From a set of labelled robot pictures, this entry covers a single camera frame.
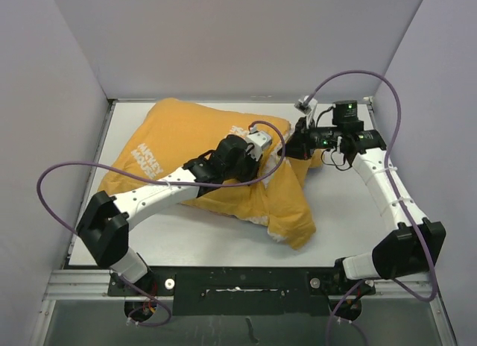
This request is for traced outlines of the blue yellow Mickey pillowcase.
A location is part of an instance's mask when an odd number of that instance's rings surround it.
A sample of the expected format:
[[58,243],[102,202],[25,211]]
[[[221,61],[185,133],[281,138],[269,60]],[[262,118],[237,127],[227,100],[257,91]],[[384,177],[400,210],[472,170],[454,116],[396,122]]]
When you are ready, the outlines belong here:
[[[276,134],[290,139],[291,123],[280,117],[216,110],[167,98],[157,102],[124,145],[113,167],[152,180],[164,178],[185,162],[212,150],[227,135],[245,137],[254,121],[272,136],[271,147],[259,165],[259,176],[279,161],[282,145]],[[272,176],[252,186],[230,186],[210,192],[187,205],[233,216],[266,227],[268,235],[293,249],[302,248],[316,231],[303,187],[309,169],[321,165],[315,152],[308,160],[286,159]]]

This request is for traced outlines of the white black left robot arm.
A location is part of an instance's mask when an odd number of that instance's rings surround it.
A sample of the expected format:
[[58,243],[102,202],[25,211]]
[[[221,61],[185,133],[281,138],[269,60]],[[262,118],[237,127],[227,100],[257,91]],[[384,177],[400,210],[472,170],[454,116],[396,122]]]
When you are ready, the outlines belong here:
[[160,210],[199,198],[228,180],[251,181],[271,143],[272,138],[263,131],[246,137],[230,134],[216,149],[166,176],[164,185],[148,184],[116,195],[97,192],[86,205],[76,231],[99,268],[122,275],[127,288],[144,294],[151,287],[152,276],[130,247],[129,232]]

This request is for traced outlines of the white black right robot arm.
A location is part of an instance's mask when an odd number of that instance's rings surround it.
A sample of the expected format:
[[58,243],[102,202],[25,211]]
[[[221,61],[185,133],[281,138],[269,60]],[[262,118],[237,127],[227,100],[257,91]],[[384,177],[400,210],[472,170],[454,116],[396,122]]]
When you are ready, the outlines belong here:
[[332,274],[334,288],[348,293],[360,279],[392,280],[427,272],[435,266],[446,230],[430,221],[417,206],[397,174],[377,130],[367,130],[358,118],[356,100],[336,101],[328,111],[332,124],[320,126],[315,99],[304,98],[295,107],[303,113],[282,153],[308,160],[316,150],[338,152],[363,180],[387,232],[372,251],[341,260]]

